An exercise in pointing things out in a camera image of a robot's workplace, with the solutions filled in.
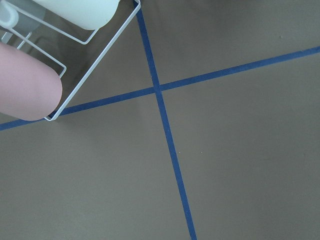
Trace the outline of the mint green cup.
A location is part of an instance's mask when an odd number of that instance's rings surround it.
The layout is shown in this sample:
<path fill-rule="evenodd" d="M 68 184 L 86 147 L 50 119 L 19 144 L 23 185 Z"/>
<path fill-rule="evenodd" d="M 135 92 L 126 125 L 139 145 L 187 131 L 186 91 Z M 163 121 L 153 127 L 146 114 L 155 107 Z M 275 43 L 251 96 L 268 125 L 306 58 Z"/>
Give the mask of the mint green cup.
<path fill-rule="evenodd" d="M 105 26 L 115 15 L 118 0 L 36 0 L 37 4 L 84 30 Z"/>

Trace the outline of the large pink cup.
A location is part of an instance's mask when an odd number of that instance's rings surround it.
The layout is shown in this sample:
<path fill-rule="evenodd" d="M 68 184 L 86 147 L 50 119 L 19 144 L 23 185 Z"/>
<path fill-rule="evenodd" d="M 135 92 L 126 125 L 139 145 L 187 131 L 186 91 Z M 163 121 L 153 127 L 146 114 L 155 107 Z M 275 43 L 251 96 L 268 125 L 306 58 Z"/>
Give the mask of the large pink cup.
<path fill-rule="evenodd" d="M 62 98 L 59 75 L 36 58 L 0 44 L 0 112 L 26 121 L 51 114 Z"/>

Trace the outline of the grey blue cup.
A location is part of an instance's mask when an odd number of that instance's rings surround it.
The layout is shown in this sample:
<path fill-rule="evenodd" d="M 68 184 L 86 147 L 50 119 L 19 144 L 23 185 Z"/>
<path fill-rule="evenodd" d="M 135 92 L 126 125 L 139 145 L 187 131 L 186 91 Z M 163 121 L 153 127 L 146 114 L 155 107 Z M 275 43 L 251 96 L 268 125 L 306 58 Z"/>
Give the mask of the grey blue cup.
<path fill-rule="evenodd" d="M 0 1 L 0 26 L 5 29 L 14 28 L 19 21 L 18 12 L 5 0 Z"/>

